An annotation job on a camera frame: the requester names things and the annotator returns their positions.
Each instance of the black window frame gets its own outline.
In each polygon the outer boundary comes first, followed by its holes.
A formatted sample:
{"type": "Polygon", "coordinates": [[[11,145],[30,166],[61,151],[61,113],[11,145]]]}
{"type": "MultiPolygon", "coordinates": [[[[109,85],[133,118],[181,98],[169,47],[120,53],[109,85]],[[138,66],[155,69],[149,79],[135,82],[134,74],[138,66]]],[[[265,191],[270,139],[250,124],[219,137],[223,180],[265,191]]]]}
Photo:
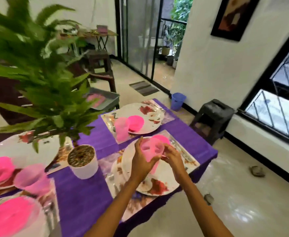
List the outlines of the black window frame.
{"type": "Polygon", "coordinates": [[[286,135],[283,132],[278,131],[277,129],[274,129],[268,126],[264,122],[246,113],[247,107],[253,101],[253,99],[257,96],[260,90],[270,92],[279,97],[289,100],[289,86],[284,85],[282,83],[278,83],[271,79],[273,74],[277,71],[280,65],[284,62],[288,54],[289,54],[289,38],[286,40],[286,42],[281,47],[281,49],[279,50],[277,55],[274,57],[274,59],[270,62],[266,70],[261,75],[260,79],[254,85],[254,87],[252,88],[248,96],[245,98],[242,105],[238,108],[237,114],[289,144],[289,135],[286,135]]]}

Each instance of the hand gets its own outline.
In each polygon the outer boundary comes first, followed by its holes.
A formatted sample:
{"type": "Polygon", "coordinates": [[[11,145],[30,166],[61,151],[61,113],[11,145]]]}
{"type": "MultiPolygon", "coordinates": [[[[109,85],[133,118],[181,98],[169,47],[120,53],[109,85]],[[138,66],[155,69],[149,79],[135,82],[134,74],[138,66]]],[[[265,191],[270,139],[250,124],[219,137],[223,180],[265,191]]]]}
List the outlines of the hand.
{"type": "Polygon", "coordinates": [[[155,163],[161,158],[160,156],[155,156],[150,162],[147,162],[140,148],[140,144],[143,137],[139,138],[135,143],[136,153],[132,159],[131,167],[131,180],[137,181],[139,184],[146,178],[149,172],[152,170],[155,163]]]}
{"type": "Polygon", "coordinates": [[[181,154],[173,147],[168,144],[164,144],[164,155],[161,159],[168,163],[174,173],[175,180],[180,185],[184,184],[190,179],[188,173],[185,170],[181,154]]]}

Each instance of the door mat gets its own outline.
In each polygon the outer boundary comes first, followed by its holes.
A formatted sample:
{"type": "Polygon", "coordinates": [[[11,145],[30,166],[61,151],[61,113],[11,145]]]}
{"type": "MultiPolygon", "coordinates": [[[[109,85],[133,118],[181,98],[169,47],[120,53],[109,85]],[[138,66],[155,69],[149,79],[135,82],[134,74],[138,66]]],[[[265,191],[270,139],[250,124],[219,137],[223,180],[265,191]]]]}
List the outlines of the door mat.
{"type": "Polygon", "coordinates": [[[157,88],[153,87],[151,84],[147,83],[144,80],[130,84],[129,86],[134,88],[143,96],[148,96],[159,91],[157,88]]]}

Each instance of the placemat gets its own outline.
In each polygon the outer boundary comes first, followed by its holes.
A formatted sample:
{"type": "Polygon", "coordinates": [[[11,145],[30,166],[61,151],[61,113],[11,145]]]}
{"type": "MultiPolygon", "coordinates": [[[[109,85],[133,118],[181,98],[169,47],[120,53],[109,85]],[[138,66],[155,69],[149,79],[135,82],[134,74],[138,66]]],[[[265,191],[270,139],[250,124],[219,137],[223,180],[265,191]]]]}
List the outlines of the placemat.
{"type": "MultiPolygon", "coordinates": [[[[163,130],[159,133],[159,135],[164,135],[169,139],[172,139],[173,137],[170,135],[170,133],[166,130],[163,130]]],[[[198,161],[194,159],[192,155],[190,155],[176,140],[175,145],[181,148],[181,154],[186,155],[186,160],[183,158],[184,166],[186,169],[186,172],[190,174],[192,171],[194,171],[196,168],[200,166],[198,161]]],[[[98,164],[103,172],[103,175],[105,177],[106,183],[108,185],[108,189],[111,193],[111,196],[115,198],[115,196],[118,194],[118,191],[116,190],[114,183],[116,184],[116,187],[120,190],[123,185],[126,183],[126,179],[123,176],[123,169],[121,167],[121,161],[123,158],[123,150],[120,150],[114,154],[111,154],[103,159],[100,159],[98,161],[98,164]],[[109,178],[109,176],[114,175],[114,181],[109,178]]],[[[157,189],[152,188],[149,191],[158,191],[157,189]]],[[[147,206],[149,203],[151,203],[154,199],[156,199],[157,196],[148,196],[144,195],[139,192],[135,192],[132,196],[131,200],[128,203],[127,209],[125,213],[123,214],[122,221],[126,221],[131,216],[133,216],[135,213],[140,211],[143,207],[147,206]]]]}
{"type": "MultiPolygon", "coordinates": [[[[54,203],[53,211],[48,213],[48,216],[51,220],[52,229],[54,229],[55,227],[57,227],[57,224],[60,222],[60,215],[59,215],[58,199],[56,196],[55,181],[53,178],[51,178],[50,181],[51,181],[51,192],[49,194],[41,197],[38,201],[40,202],[41,205],[44,205],[44,203],[47,200],[52,200],[52,202],[54,203]]],[[[20,191],[20,192],[15,193],[14,195],[0,198],[0,204],[4,200],[12,199],[12,198],[19,197],[19,196],[33,197],[33,196],[29,195],[29,193],[27,193],[26,191],[20,191]]],[[[44,228],[45,228],[45,235],[44,236],[48,237],[50,235],[50,231],[49,231],[47,224],[44,228]]]]}
{"type": "MultiPolygon", "coordinates": [[[[143,104],[147,104],[150,105],[154,110],[162,110],[164,112],[164,119],[162,120],[161,125],[166,124],[170,121],[175,120],[175,117],[173,117],[170,113],[168,113],[166,110],[164,110],[158,103],[156,103],[154,100],[146,100],[142,102],[143,104]]],[[[116,138],[116,132],[115,132],[115,127],[114,127],[114,123],[116,120],[116,114],[119,112],[120,110],[115,110],[106,114],[101,115],[101,118],[103,119],[103,121],[105,122],[108,130],[111,132],[111,134],[114,136],[116,142],[118,144],[121,144],[123,142],[126,142],[130,139],[133,139],[134,137],[138,136],[136,134],[132,134],[129,133],[129,137],[128,139],[126,139],[125,141],[118,141],[116,138]]]]}
{"type": "MultiPolygon", "coordinates": [[[[49,166],[47,166],[46,172],[48,175],[68,166],[67,155],[73,149],[73,144],[72,144],[70,138],[68,138],[66,140],[66,144],[68,144],[68,145],[65,145],[66,147],[60,148],[59,152],[55,156],[54,160],[51,162],[51,164],[49,166]]],[[[8,192],[16,190],[16,189],[17,188],[13,186],[13,187],[10,187],[8,189],[0,190],[0,195],[3,195],[5,193],[8,193],[8,192]]]]}

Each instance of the black plastic stool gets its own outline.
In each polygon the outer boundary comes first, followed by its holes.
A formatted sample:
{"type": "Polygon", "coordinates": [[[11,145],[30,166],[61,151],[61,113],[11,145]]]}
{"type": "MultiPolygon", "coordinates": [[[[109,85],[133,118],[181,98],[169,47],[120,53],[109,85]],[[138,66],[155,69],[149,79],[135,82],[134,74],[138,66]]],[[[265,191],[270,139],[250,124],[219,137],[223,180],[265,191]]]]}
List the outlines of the black plastic stool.
{"type": "Polygon", "coordinates": [[[203,104],[190,127],[197,132],[197,123],[204,123],[211,127],[210,133],[206,136],[206,141],[213,145],[215,141],[222,138],[230,119],[234,114],[234,109],[226,104],[214,99],[203,104]]]}

